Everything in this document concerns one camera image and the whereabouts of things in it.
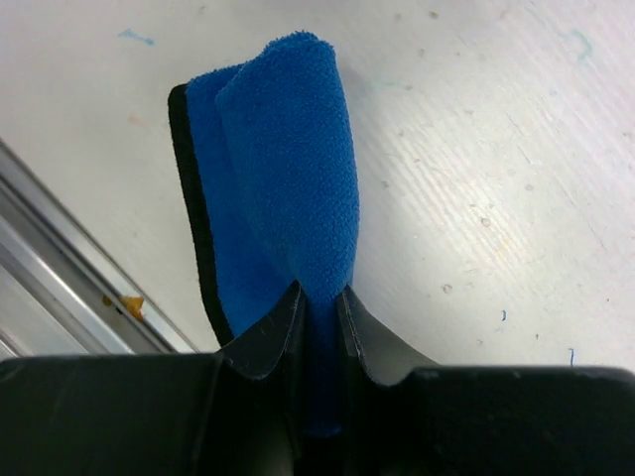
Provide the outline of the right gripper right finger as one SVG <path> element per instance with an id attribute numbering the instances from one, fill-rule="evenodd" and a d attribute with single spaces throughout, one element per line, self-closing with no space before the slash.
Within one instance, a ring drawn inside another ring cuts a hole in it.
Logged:
<path id="1" fill-rule="evenodd" d="M 428 475 L 408 447 L 395 393 L 413 370 L 436 367 L 377 319 L 347 287 L 336 300 L 347 475 Z"/>

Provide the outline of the blue towel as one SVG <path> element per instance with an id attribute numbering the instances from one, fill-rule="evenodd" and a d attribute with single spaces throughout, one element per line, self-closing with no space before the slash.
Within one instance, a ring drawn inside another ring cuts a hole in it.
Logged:
<path id="1" fill-rule="evenodd" d="M 333 47 L 309 32 L 174 87 L 168 113 L 203 306 L 220 344 L 292 284 L 308 301 L 307 434 L 341 428 L 336 300 L 351 282 L 359 192 Z"/>

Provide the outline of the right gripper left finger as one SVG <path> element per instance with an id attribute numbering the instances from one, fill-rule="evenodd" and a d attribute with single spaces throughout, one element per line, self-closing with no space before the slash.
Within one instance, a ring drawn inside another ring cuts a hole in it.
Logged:
<path id="1" fill-rule="evenodd" d="M 215 473 L 292 475 L 302 454 L 306 297 L 293 283 L 271 311 L 221 349 Z"/>

